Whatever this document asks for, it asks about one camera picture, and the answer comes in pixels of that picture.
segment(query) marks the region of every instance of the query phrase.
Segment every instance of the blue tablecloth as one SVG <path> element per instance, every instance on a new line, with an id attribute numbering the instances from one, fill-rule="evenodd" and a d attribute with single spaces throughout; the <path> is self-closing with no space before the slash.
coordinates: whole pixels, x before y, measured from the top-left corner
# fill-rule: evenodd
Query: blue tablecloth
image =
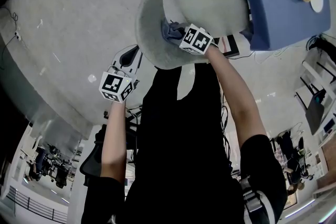
<path id="1" fill-rule="evenodd" d="M 248 0 L 254 25 L 251 50 L 277 50 L 330 28 L 329 0 L 316 13 L 302 0 Z"/>

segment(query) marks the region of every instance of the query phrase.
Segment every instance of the metal railing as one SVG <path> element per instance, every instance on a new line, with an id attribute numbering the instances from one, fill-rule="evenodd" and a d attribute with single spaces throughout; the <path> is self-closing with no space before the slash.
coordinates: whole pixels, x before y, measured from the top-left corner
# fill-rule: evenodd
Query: metal railing
<path id="1" fill-rule="evenodd" d="M 27 197 L 26 195 L 18 192 L 12 186 L 10 187 L 7 198 L 12 200 L 17 205 L 20 205 L 23 208 L 41 216 L 41 217 L 50 219 L 50 220 L 58 222 L 58 223 L 63 223 L 63 224 L 67 223 L 67 214 L 66 213 L 63 213 L 63 212 L 57 211 L 55 209 L 52 209 L 50 207 L 47 207 L 45 205 L 42 205 L 39 202 L 36 202 L 36 201 L 30 199 L 29 197 Z"/>

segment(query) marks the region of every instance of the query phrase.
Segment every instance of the ceiling light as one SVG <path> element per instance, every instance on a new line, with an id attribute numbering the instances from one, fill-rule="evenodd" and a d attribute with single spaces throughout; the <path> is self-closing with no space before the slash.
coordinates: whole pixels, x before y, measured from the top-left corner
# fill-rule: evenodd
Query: ceiling light
<path id="1" fill-rule="evenodd" d="M 334 208 L 331 209 L 331 211 L 329 213 L 327 213 L 320 221 L 319 223 L 323 223 L 327 220 L 327 218 L 329 218 L 334 212 L 336 211 L 336 206 Z"/>
<path id="2" fill-rule="evenodd" d="M 62 198 L 63 201 L 67 202 L 69 204 L 69 202 L 67 200 L 65 200 L 64 198 Z"/>
<path id="3" fill-rule="evenodd" d="M 290 213 L 289 215 L 286 215 L 285 216 L 285 218 L 289 218 L 290 216 L 292 216 L 292 215 L 294 215 L 294 214 L 296 214 L 298 211 L 300 211 L 300 210 L 302 210 L 303 208 L 305 208 L 305 207 L 307 207 L 307 206 L 309 206 L 311 203 L 313 203 L 315 201 L 315 199 L 314 200 L 312 200 L 312 201 L 310 201 L 309 203 L 307 203 L 306 205 L 304 205 L 304 206 L 302 206 L 301 208 L 299 208 L 298 210 L 296 210 L 296 211 L 294 211 L 293 213 Z"/>

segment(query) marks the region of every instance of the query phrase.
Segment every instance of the concrete floor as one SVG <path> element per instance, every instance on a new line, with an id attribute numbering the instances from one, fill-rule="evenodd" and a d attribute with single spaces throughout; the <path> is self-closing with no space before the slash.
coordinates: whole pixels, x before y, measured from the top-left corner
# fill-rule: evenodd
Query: concrete floor
<path id="1" fill-rule="evenodd" d="M 10 0 L 8 3 L 12 12 L 19 16 L 19 32 L 24 40 L 24 45 L 14 41 L 8 46 L 11 55 L 41 97 L 84 136 L 88 132 L 83 130 L 83 126 L 106 123 L 103 112 L 109 108 L 110 102 L 104 100 L 98 91 L 100 78 L 114 54 L 136 42 L 134 18 L 139 2 Z M 333 21 L 328 34 L 335 36 L 336 1 L 330 0 L 330 3 Z M 0 32 L 5 41 L 9 41 L 14 34 L 14 23 L 4 11 L 1 15 Z M 240 35 L 236 39 L 241 56 L 249 55 L 248 43 Z M 281 54 L 277 52 L 278 57 L 271 52 L 260 52 L 255 58 L 231 61 L 254 94 L 269 136 L 276 136 L 305 121 L 301 107 L 293 98 L 294 90 L 300 86 L 301 63 L 307 54 L 305 44 L 306 40 Z M 97 78 L 93 83 L 88 80 L 91 74 Z M 139 87 L 129 96 L 128 107 L 142 103 L 154 74 L 155 68 L 143 58 L 138 72 Z M 189 92 L 193 78 L 193 65 L 185 66 L 178 89 L 179 98 Z M 230 117 L 227 133 L 232 136 L 232 156 L 238 165 L 239 150 Z"/>

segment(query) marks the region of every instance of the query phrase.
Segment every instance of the desk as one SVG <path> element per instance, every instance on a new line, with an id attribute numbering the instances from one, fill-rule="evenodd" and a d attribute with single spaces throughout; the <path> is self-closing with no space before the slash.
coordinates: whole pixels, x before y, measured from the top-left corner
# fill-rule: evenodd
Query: desk
<path id="1" fill-rule="evenodd" d="M 254 24 L 251 50 L 277 50 L 330 28 L 330 4 L 316 13 L 301 0 L 248 0 Z"/>

